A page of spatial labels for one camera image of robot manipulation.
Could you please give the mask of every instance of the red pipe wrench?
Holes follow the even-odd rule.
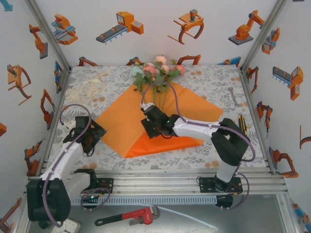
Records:
[[[129,222],[130,226],[135,224],[146,224],[149,225],[160,216],[160,211],[156,206],[147,207],[141,210],[136,210],[126,214],[115,215],[111,217],[105,217],[97,219],[94,223],[95,226],[99,227],[108,223],[118,222],[129,218],[134,218]]]

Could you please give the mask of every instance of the orange cloth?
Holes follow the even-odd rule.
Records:
[[[223,113],[221,108],[204,100],[191,90],[173,82],[171,84],[177,92],[179,108],[184,117],[202,121],[217,121]],[[149,139],[140,122],[145,118],[140,110],[142,96],[138,91],[134,91],[135,88],[135,85],[131,85],[96,119],[96,122],[107,130],[107,133],[102,137],[102,141],[110,148],[122,157],[128,158],[195,147],[203,143],[203,140],[190,137],[164,139],[158,136]],[[148,90],[145,102],[153,102],[153,87]],[[168,116],[177,114],[175,98],[171,88],[168,88],[163,110]]]

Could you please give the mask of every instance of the floral tablecloth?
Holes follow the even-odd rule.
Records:
[[[250,163],[242,163],[241,166],[266,166],[237,68],[234,65],[185,66],[185,68],[185,75],[177,77],[174,82],[222,108],[224,113],[219,121],[226,117],[238,124],[239,114],[245,117],[248,137],[255,148],[256,159]],[[92,119],[96,119],[133,83],[131,69],[129,66],[74,67],[64,106],[71,103],[83,104],[90,110]],[[233,87],[239,107],[235,107],[228,87]],[[82,108],[70,107],[62,117],[67,127],[74,125],[75,116],[86,116],[86,113]],[[68,133],[69,130],[65,126],[58,124],[49,164],[59,154],[62,141]],[[251,157],[252,153],[248,148],[244,158]],[[100,141],[95,147],[94,154],[91,157],[83,155],[76,162],[74,169],[82,167],[97,170],[193,169],[218,167],[219,164],[220,158],[211,142],[205,142],[194,148],[124,159]]]

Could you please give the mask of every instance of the white cable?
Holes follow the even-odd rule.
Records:
[[[159,208],[160,210],[165,210],[165,211],[168,211],[168,212],[177,214],[177,215],[181,215],[181,216],[183,216],[183,217],[190,218],[190,219],[192,219],[192,220],[194,220],[194,221],[197,221],[197,222],[199,222],[199,223],[201,223],[201,224],[203,224],[203,225],[206,225],[206,226],[208,226],[208,227],[211,227],[211,228],[214,228],[214,229],[218,230],[218,227],[215,227],[215,226],[210,225],[210,224],[208,224],[208,223],[206,223],[206,222],[203,222],[203,221],[201,221],[201,220],[198,220],[197,218],[194,218],[194,217],[189,216],[189,215],[187,215],[187,214],[183,214],[183,213],[181,213],[181,212],[177,212],[177,211],[175,211],[175,210],[167,209],[167,208],[164,208],[164,207],[161,207],[161,206],[157,206],[157,208]]]

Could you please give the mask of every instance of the white wall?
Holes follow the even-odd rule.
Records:
[[[311,1],[289,1],[277,19],[273,29],[280,27],[280,38],[276,48],[267,55],[258,52],[251,68],[259,67],[258,88],[253,94],[255,102],[273,108],[268,144],[282,153],[288,153],[294,161],[299,177],[286,179],[290,196],[295,203],[311,215],[311,143],[303,144],[299,149],[299,125],[302,125],[302,138],[311,136],[310,99],[311,99],[311,47],[310,20]],[[304,81],[300,85],[300,96],[290,100],[290,89],[272,77],[273,66],[291,73],[300,66]],[[285,161],[278,164],[280,172],[289,171]]]
[[[76,66],[81,56],[99,65],[125,65],[135,56],[144,62],[153,61],[158,54],[177,60],[185,55],[201,54],[200,64],[217,64],[237,56],[244,59],[255,40],[237,46],[230,42],[228,37],[235,35],[236,29],[247,23],[249,13],[254,10],[258,10],[259,16],[265,20],[276,1],[37,0],[36,2],[49,24],[55,20],[55,14],[61,14],[76,28],[79,39],[70,45],[60,45],[69,64]],[[168,38],[167,35],[178,38],[180,26],[173,20],[178,20],[192,9],[196,9],[204,18],[205,27],[200,37],[195,40],[184,35],[185,45]],[[135,20],[143,23],[144,34],[125,33],[106,45],[96,41],[97,36],[117,25],[116,13],[119,11],[130,12],[135,16]],[[250,34],[256,38],[259,32],[259,25],[255,23]]]
[[[0,56],[0,122],[7,127],[7,132],[0,137],[0,217],[2,217],[21,197],[27,181],[27,166],[24,150],[34,146],[42,138],[48,139],[49,131],[40,109],[40,100],[45,88],[57,106],[60,93],[57,95],[54,82],[54,62],[56,56],[49,45],[48,57],[40,60],[39,51],[35,47],[35,37],[29,32],[29,24],[38,26],[32,17],[25,1],[10,0],[12,12],[5,12],[0,5],[1,56]],[[38,33],[43,42],[46,38]],[[26,94],[32,95],[22,105],[18,105],[24,97],[7,83],[7,65],[19,64],[23,67],[32,83],[25,87]],[[22,75],[23,84],[27,83]],[[52,110],[46,101],[46,110]],[[47,140],[41,144],[37,159],[43,155]]]

